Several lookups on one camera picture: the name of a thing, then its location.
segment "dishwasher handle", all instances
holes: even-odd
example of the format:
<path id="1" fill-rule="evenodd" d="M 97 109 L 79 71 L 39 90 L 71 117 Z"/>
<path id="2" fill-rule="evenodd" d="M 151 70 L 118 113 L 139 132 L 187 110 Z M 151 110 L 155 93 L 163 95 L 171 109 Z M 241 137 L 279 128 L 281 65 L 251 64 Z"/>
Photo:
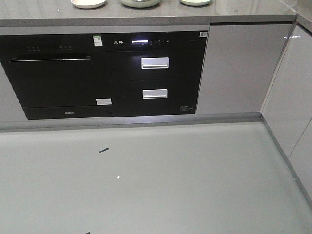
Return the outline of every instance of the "dishwasher handle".
<path id="1" fill-rule="evenodd" d="M 10 62 L 53 62 L 53 61 L 87 61 L 92 58 L 86 54 L 51 54 L 51 55 L 26 55 L 13 57 Z"/>

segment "gray countertop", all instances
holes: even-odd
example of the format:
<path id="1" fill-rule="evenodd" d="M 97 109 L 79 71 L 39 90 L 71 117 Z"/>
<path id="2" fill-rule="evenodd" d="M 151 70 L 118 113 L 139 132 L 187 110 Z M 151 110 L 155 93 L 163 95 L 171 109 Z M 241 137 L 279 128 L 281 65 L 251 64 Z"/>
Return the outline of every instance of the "gray countertop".
<path id="1" fill-rule="evenodd" d="M 179 0 L 162 0 L 148 9 L 107 0 L 98 9 L 74 7 L 70 0 L 1 0 L 0 26 L 136 26 L 191 25 L 212 22 L 293 21 L 295 12 L 279 0 L 213 0 L 189 7 Z"/>
<path id="2" fill-rule="evenodd" d="M 312 32 L 312 0 L 282 0 L 298 13 L 297 22 Z"/>

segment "sticker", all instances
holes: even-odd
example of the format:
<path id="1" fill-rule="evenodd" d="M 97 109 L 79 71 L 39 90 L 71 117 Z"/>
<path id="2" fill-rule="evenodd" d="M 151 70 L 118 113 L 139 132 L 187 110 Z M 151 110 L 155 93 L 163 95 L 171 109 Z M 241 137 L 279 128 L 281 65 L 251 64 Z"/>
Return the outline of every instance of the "sticker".
<path id="1" fill-rule="evenodd" d="M 193 106 L 180 106 L 180 111 L 193 111 Z"/>
<path id="2" fill-rule="evenodd" d="M 208 36 L 208 32 L 200 32 L 199 37 L 200 38 L 206 38 Z"/>
<path id="3" fill-rule="evenodd" d="M 108 99 L 96 99 L 97 105 L 112 105 L 112 100 L 110 98 Z"/>
<path id="4" fill-rule="evenodd" d="M 94 43 L 94 46 L 103 46 L 102 36 L 101 35 L 93 35 L 93 43 Z"/>

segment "floor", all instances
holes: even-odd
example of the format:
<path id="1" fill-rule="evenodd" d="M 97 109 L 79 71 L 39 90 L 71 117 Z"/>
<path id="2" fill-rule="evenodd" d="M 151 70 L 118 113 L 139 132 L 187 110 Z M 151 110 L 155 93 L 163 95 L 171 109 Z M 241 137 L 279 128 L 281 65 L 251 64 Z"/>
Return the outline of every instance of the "floor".
<path id="1" fill-rule="evenodd" d="M 260 122 L 0 133 L 0 217 L 3 234 L 312 233 Z"/>

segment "glossy cabinet door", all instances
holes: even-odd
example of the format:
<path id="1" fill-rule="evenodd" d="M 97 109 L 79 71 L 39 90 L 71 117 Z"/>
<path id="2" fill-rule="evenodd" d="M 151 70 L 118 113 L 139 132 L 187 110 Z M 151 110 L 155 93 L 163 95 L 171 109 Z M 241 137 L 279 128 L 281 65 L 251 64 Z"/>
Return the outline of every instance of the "glossy cabinet door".
<path id="1" fill-rule="evenodd" d="M 197 114 L 259 112 L 290 28 L 212 25 Z"/>
<path id="2" fill-rule="evenodd" d="M 308 124 L 289 161 L 312 197 L 312 122 Z"/>
<path id="3" fill-rule="evenodd" d="M 18 98 L 0 64 L 0 122 L 26 120 Z"/>
<path id="4" fill-rule="evenodd" d="M 312 37 L 296 27 L 279 67 L 263 117 L 289 156 L 312 117 Z"/>

